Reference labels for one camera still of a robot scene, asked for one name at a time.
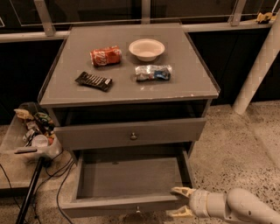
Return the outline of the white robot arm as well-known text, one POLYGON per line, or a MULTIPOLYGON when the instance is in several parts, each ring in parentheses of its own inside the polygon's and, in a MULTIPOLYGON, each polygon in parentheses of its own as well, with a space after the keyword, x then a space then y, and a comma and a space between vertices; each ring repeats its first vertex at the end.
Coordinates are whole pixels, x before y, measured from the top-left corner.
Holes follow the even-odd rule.
POLYGON ((171 191, 188 199, 188 204, 171 217, 217 218, 231 224, 280 224, 280 213, 241 188, 227 193, 189 187, 173 187, 171 191))

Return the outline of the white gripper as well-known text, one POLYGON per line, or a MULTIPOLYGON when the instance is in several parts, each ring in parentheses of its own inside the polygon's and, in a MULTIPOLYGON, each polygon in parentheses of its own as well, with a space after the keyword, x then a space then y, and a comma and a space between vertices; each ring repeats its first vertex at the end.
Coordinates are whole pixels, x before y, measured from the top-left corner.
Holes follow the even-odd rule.
POLYGON ((171 217, 176 218, 190 218, 195 214, 199 218, 209 218, 210 215, 207 211, 207 197, 209 192, 205 190, 195 190, 190 187, 175 186, 171 189, 173 193, 178 193, 189 198, 188 206, 182 206, 180 209, 171 213, 171 217))

